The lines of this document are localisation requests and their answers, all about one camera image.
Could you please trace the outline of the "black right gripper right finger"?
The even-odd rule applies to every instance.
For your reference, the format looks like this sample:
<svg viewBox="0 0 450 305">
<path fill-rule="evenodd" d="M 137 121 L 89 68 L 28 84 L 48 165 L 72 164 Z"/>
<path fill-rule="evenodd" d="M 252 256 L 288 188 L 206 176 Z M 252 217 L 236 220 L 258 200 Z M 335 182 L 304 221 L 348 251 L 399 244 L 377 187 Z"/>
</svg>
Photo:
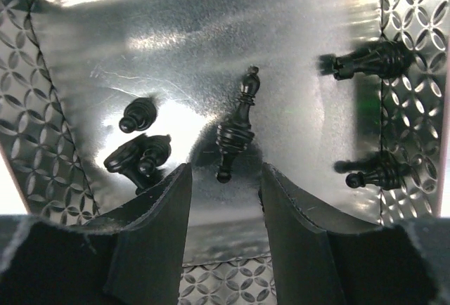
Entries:
<svg viewBox="0 0 450 305">
<path fill-rule="evenodd" d="M 449 220 L 375 225 L 262 166 L 262 204 L 279 304 L 448 304 Z"/>
</svg>

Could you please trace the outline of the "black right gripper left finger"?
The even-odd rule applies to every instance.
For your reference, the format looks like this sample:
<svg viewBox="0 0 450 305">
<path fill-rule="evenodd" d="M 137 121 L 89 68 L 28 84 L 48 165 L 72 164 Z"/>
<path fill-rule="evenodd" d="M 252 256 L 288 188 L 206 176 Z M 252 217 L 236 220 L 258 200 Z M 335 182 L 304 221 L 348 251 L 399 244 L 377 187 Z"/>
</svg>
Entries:
<svg viewBox="0 0 450 305">
<path fill-rule="evenodd" d="M 175 304 L 192 169 L 81 226 L 1 217 L 2 304 Z"/>
</svg>

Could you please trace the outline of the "black chess bishop piece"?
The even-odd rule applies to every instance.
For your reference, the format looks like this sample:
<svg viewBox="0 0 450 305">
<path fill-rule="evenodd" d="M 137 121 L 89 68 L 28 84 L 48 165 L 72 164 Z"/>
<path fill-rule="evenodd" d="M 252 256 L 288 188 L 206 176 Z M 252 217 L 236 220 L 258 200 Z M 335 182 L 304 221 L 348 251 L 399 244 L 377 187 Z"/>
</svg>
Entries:
<svg viewBox="0 0 450 305">
<path fill-rule="evenodd" d="M 255 105 L 255 96 L 260 87 L 258 72 L 258 67 L 249 67 L 240 84 L 236 110 L 217 127 L 216 144 L 221 154 L 221 163 L 216 178 L 220 183 L 228 183 L 231 180 L 233 162 L 255 137 L 251 130 L 250 108 Z"/>
</svg>

